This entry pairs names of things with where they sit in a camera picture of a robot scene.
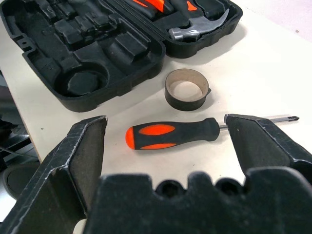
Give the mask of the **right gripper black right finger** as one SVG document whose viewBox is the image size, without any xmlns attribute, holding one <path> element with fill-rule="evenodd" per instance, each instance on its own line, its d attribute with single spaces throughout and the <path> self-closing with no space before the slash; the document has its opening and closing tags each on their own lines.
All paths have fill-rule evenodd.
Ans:
<svg viewBox="0 0 312 234">
<path fill-rule="evenodd" d="M 297 116 L 267 119 L 226 114 L 224 122 L 243 173 L 250 168 L 289 167 L 312 182 L 312 154 L 276 125 L 298 120 Z"/>
</svg>

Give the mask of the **dark round pedestal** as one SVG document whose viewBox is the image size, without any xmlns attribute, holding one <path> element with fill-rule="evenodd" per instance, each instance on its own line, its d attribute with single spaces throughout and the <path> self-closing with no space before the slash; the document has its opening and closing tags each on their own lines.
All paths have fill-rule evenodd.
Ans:
<svg viewBox="0 0 312 234">
<path fill-rule="evenodd" d="M 38 167 L 39 162 L 13 165 L 0 173 L 0 200 L 17 200 Z"/>
</svg>

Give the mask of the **orange handled combination pliers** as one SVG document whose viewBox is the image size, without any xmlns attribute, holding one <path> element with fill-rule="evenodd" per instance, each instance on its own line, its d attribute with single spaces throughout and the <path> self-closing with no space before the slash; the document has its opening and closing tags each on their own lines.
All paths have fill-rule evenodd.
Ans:
<svg viewBox="0 0 312 234">
<path fill-rule="evenodd" d="M 125 0 L 130 6 L 138 10 L 164 12 L 164 0 Z"/>
</svg>

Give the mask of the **black tool case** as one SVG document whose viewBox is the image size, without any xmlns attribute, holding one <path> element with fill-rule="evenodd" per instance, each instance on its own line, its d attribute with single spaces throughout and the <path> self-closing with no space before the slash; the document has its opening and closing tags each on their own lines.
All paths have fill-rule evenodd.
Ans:
<svg viewBox="0 0 312 234">
<path fill-rule="evenodd" d="M 166 55 L 185 59 L 237 27 L 242 9 L 231 0 L 193 0 L 209 20 L 225 22 L 198 40 L 171 38 L 189 20 L 164 0 L 164 12 L 125 0 L 3 0 L 0 17 L 39 79 L 68 110 L 88 112 L 157 76 Z"/>
</svg>

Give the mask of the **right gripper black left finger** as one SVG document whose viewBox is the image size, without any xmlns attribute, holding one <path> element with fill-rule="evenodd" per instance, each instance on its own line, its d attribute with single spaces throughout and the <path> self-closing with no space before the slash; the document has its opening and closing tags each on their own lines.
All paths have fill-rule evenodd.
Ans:
<svg viewBox="0 0 312 234">
<path fill-rule="evenodd" d="M 45 157 L 0 225 L 0 234 L 73 234 L 100 177 L 107 116 L 75 123 Z"/>
</svg>

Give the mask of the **black orange handled screwdriver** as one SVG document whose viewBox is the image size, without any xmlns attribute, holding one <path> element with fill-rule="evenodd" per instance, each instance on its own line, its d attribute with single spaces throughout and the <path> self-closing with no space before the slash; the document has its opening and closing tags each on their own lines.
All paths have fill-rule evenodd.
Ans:
<svg viewBox="0 0 312 234">
<path fill-rule="evenodd" d="M 213 117 L 196 122 L 150 122 L 130 127 L 125 141 L 132 150 L 166 149 L 193 141 L 215 141 L 227 128 Z"/>
</svg>

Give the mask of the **black tape roll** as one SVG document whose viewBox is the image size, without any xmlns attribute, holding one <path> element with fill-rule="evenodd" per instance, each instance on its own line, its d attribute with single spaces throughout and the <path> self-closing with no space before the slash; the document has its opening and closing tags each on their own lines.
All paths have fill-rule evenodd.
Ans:
<svg viewBox="0 0 312 234">
<path fill-rule="evenodd" d="M 202 94 L 199 97 L 192 97 L 188 100 L 174 95 L 170 88 L 172 84 L 179 81 L 188 81 L 199 87 Z M 165 79 L 165 98 L 169 105 L 180 111 L 194 111 L 199 109 L 206 101 L 207 95 L 211 92 L 209 83 L 205 76 L 193 69 L 177 69 L 168 74 Z"/>
</svg>

